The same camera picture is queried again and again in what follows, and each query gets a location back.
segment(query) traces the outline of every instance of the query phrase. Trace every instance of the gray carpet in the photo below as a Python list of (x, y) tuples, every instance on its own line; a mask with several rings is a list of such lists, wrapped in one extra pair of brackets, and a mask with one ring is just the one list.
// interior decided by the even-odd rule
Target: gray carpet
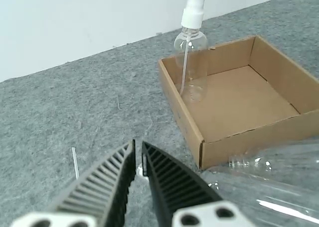
[[(319, 0), (273, 0), (207, 20), (202, 31), (211, 45), (260, 34), (319, 78), (318, 14)], [(74, 179), (72, 146), (80, 173), (132, 138), (137, 153), (146, 140), (198, 172), (158, 79), (157, 60), (173, 53), (178, 33), (0, 83), (1, 227), (45, 209)], [(157, 226), (139, 178), (125, 226)]]

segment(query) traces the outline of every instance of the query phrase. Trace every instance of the cardboard box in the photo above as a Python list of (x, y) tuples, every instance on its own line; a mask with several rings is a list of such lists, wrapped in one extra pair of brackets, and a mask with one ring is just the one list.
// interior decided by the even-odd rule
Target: cardboard box
[(183, 102), (175, 87), (175, 57), (159, 60), (159, 74), (199, 168), (248, 149), (319, 134), (319, 81), (260, 36), (194, 55), (208, 65), (204, 100)]

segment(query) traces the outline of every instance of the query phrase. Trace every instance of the spray nozzle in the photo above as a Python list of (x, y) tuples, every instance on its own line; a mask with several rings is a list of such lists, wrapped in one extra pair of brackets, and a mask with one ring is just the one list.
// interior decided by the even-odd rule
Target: spray nozzle
[(187, 0), (181, 20), (183, 27), (189, 29), (201, 28), (204, 16), (204, 1), (205, 0)]

